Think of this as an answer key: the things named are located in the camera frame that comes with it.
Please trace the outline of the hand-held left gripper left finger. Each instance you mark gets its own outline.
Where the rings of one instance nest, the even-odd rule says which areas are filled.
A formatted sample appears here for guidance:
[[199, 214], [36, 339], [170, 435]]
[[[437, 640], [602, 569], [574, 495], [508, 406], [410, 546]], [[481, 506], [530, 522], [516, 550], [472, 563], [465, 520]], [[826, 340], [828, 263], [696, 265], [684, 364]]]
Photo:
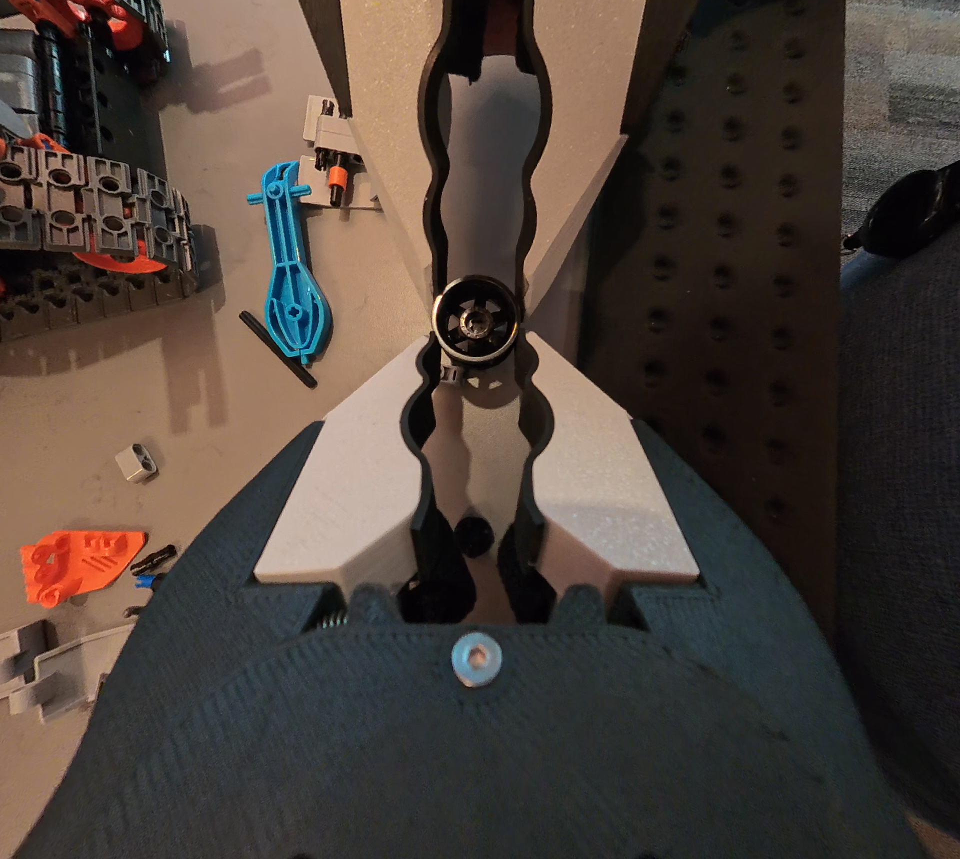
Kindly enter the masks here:
[[415, 340], [326, 415], [254, 567], [258, 582], [400, 589], [414, 576], [422, 467], [401, 422], [425, 348]]

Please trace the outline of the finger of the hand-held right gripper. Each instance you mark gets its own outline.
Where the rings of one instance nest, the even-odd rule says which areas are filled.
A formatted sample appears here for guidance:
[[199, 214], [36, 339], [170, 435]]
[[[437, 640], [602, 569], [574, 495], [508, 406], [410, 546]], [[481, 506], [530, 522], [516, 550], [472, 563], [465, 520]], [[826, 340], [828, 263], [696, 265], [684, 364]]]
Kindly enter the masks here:
[[443, 0], [340, 1], [352, 132], [414, 286], [432, 296], [424, 225], [432, 169], [419, 94], [441, 33]]
[[621, 132], [646, 0], [532, 0], [524, 30], [539, 88], [525, 164], [520, 283], [535, 310], [626, 143]]

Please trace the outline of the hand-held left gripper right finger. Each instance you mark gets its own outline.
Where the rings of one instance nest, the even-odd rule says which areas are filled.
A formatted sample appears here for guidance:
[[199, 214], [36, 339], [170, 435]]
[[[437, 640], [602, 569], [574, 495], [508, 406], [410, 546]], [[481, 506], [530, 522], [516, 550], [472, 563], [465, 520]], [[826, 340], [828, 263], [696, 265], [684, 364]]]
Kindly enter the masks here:
[[545, 520], [537, 572], [556, 591], [690, 584], [700, 570], [629, 413], [536, 334], [534, 386], [554, 430], [534, 458]]

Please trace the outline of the black toy wheel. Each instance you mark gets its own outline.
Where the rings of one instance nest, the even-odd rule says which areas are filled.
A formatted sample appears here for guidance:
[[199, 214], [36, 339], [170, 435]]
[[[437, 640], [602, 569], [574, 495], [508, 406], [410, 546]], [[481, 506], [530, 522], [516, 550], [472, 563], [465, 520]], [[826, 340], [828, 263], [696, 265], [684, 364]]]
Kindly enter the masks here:
[[486, 370], [502, 362], [519, 333], [521, 312], [497, 278], [470, 275], [448, 283], [434, 301], [431, 328], [451, 363]]

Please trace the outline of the black elbow connector blue pin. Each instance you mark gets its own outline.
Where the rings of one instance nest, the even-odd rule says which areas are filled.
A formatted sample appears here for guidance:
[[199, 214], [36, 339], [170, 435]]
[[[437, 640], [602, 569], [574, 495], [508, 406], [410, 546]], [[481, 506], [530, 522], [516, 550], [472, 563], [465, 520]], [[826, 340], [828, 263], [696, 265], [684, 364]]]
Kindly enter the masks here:
[[[167, 578], [168, 573], [160, 572], [154, 574], [142, 574], [135, 577], [134, 589], [141, 590], [150, 593], [150, 597], [158, 591], [160, 586], [163, 584]], [[139, 604], [134, 604], [128, 606], [123, 612], [123, 618], [125, 620], [134, 621], [138, 616], [144, 612], [149, 600], [141, 602]]]

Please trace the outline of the white block with orange pins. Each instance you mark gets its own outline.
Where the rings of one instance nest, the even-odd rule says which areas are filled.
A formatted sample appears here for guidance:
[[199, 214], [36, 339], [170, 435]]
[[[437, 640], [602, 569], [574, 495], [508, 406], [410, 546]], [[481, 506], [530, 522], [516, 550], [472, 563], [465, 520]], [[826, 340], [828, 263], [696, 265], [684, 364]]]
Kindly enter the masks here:
[[310, 148], [298, 164], [297, 182], [309, 188], [301, 198], [303, 205], [381, 209], [351, 121], [335, 98], [315, 95], [307, 98], [303, 139]]

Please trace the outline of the short black cross axle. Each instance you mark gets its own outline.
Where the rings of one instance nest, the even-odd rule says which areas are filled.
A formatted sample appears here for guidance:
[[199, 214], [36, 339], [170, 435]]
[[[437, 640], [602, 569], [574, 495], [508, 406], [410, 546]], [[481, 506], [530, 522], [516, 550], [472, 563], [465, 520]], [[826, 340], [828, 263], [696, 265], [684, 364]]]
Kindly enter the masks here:
[[246, 325], [246, 327], [251, 331], [251, 333], [258, 338], [258, 340], [270, 350], [270, 352], [281, 361], [282, 365], [285, 366], [294, 376], [310, 390], [315, 390], [318, 386], [316, 378], [313, 377], [310, 370], [303, 365], [299, 358], [296, 356], [286, 355], [278, 343], [273, 339], [266, 326], [260, 322], [257, 317], [246, 310], [238, 313], [239, 320]]

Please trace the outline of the grey two-hole beam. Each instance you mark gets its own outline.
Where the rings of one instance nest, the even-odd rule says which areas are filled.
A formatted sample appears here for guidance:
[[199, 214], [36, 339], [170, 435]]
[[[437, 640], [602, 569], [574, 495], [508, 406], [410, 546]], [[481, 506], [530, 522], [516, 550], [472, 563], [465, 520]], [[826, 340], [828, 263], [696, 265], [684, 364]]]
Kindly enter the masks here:
[[159, 467], [146, 446], [134, 442], [121, 449], [114, 457], [125, 481], [143, 483], [159, 472]]

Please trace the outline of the blue plastic tool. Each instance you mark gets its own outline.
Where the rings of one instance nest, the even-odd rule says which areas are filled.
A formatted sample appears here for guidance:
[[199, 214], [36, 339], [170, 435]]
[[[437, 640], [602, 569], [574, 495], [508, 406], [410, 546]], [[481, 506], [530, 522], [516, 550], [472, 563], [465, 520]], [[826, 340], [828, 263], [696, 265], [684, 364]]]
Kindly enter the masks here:
[[270, 244], [267, 331], [285, 356], [303, 366], [323, 352], [332, 326], [330, 303], [306, 256], [299, 201], [309, 193], [299, 181], [299, 163], [287, 161], [264, 172], [260, 191], [246, 198], [249, 205], [263, 207]]

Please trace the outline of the orange angled panel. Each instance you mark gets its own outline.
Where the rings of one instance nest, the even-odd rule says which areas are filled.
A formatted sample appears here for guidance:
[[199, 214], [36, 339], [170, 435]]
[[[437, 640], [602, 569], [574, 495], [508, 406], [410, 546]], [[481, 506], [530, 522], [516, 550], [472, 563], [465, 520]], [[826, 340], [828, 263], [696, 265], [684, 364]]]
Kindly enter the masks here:
[[27, 602], [53, 609], [113, 583], [147, 541], [141, 530], [58, 530], [19, 549]]

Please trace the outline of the black perforated panel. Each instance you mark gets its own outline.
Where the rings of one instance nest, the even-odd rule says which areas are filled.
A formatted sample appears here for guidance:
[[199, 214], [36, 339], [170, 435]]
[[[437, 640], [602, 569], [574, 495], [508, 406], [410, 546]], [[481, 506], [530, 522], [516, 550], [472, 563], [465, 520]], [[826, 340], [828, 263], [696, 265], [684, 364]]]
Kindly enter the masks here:
[[701, 0], [591, 226], [578, 365], [835, 626], [846, 0]]

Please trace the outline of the tracked toy robot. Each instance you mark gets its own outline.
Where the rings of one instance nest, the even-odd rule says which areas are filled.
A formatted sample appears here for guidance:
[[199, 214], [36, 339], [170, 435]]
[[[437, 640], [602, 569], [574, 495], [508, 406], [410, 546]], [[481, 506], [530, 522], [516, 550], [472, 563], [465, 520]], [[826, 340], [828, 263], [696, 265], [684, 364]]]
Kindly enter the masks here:
[[185, 196], [144, 92], [162, 0], [2, 0], [1, 330], [9, 343], [185, 300]]

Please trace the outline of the large grey curved panel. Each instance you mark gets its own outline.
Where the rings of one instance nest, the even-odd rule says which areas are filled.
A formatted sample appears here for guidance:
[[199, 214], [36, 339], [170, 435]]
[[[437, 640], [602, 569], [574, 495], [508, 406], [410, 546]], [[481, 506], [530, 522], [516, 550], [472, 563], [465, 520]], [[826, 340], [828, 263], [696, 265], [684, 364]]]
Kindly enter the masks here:
[[35, 621], [1, 634], [1, 698], [10, 715], [33, 709], [42, 724], [95, 703], [134, 623], [102, 630], [55, 648], [47, 623]]

